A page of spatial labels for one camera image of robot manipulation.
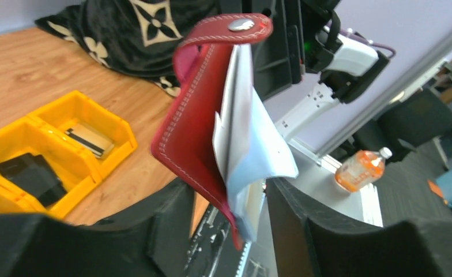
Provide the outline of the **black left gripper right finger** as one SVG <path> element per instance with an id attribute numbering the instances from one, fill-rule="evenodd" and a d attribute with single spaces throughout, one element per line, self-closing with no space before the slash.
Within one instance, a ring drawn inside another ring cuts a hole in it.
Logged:
<path id="1" fill-rule="evenodd" d="M 284 178 L 267 182 L 266 199 L 279 276 L 452 276 L 452 218 L 378 227 Z"/>

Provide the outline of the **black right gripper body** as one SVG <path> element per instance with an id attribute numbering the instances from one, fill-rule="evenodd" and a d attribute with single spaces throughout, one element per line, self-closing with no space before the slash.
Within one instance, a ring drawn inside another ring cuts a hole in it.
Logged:
<path id="1" fill-rule="evenodd" d="M 273 32 L 253 45 L 254 85 L 265 101 L 317 74 L 341 46 L 338 1 L 219 1 L 220 13 L 262 13 Z"/>

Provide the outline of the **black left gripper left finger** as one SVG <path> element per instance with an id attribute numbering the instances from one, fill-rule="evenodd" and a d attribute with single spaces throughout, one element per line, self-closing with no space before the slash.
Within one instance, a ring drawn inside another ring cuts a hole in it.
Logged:
<path id="1" fill-rule="evenodd" d="M 90 226 L 0 214 L 0 276 L 184 276 L 193 205 L 176 179 Z"/>

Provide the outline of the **white cards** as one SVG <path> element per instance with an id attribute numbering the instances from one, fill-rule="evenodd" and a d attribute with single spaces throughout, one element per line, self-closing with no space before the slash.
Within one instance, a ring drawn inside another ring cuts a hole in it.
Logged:
<path id="1" fill-rule="evenodd" d="M 296 178 L 292 152 L 279 134 L 253 83 L 249 44 L 232 49 L 221 110 L 215 114 L 213 150 L 240 236 L 257 239 L 263 186 L 269 178 Z"/>

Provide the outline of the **red leather card holder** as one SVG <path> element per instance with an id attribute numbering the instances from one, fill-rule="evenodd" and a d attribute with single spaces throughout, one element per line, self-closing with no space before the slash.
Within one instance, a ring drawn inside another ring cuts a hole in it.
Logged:
<path id="1" fill-rule="evenodd" d="M 244 240 L 214 157 L 214 115 L 221 107 L 234 45 L 261 42 L 272 32 L 272 20 L 260 13 L 219 14 L 198 22 L 174 52 L 180 92 L 150 146 L 157 160 L 225 215 L 237 249 Z"/>

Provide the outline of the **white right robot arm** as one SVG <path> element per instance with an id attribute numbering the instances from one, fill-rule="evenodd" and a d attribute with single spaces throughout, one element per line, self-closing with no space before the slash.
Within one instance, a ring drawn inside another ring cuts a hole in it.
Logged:
<path id="1" fill-rule="evenodd" d="M 319 80 L 277 121 L 286 141 L 325 111 L 361 96 L 387 66 L 385 47 L 343 30 L 337 1 L 219 1 L 221 13 L 262 13 L 273 22 L 271 36 L 254 46 L 259 96 L 266 100 L 302 81 Z"/>

